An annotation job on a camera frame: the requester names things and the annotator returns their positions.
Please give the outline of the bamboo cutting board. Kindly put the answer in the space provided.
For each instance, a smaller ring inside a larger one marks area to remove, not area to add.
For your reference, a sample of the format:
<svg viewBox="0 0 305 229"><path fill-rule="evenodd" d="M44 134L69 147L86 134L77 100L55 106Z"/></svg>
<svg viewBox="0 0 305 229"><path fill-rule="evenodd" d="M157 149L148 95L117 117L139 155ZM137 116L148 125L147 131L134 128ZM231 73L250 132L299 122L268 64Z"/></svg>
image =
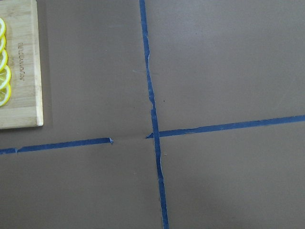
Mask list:
<svg viewBox="0 0 305 229"><path fill-rule="evenodd" d="M38 9L35 0L2 0L11 96L0 108L1 129L43 125Z"/></svg>

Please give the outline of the lemon slice one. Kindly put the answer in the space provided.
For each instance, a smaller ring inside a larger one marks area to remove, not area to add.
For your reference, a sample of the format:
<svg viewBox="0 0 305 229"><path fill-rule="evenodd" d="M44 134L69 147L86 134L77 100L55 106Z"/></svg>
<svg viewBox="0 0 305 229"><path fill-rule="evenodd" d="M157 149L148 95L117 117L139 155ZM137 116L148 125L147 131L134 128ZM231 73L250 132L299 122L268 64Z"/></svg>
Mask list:
<svg viewBox="0 0 305 229"><path fill-rule="evenodd" d="M0 90L0 107L4 106L11 96L11 86L7 84L4 88Z"/></svg>

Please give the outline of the lemon slice two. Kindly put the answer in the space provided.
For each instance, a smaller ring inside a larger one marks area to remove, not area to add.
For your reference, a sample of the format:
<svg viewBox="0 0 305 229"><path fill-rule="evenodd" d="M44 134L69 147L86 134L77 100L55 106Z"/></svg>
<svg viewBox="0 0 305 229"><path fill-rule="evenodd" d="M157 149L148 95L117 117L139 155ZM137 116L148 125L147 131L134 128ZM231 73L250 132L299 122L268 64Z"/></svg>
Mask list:
<svg viewBox="0 0 305 229"><path fill-rule="evenodd" d="M11 79L11 70L8 65L5 65L4 68L0 71L0 89L5 88Z"/></svg>

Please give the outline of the lemon slice three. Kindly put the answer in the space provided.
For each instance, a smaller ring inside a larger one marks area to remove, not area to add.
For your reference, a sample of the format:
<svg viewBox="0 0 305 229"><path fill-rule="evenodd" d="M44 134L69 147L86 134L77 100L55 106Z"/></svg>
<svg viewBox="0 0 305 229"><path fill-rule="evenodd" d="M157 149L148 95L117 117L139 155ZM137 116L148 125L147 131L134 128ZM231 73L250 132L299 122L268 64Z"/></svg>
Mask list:
<svg viewBox="0 0 305 229"><path fill-rule="evenodd" d="M4 69L8 61L7 51L5 49L0 53L0 71Z"/></svg>

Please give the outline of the lemon slice four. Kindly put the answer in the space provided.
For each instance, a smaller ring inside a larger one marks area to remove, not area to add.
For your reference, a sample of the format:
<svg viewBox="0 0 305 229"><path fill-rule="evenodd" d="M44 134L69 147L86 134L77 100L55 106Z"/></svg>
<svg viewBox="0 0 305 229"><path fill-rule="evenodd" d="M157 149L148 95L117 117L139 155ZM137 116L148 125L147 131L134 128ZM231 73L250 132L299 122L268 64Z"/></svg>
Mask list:
<svg viewBox="0 0 305 229"><path fill-rule="evenodd" d="M6 46L6 37L5 35L3 35L0 38L0 52L2 52L5 49L5 46Z"/></svg>

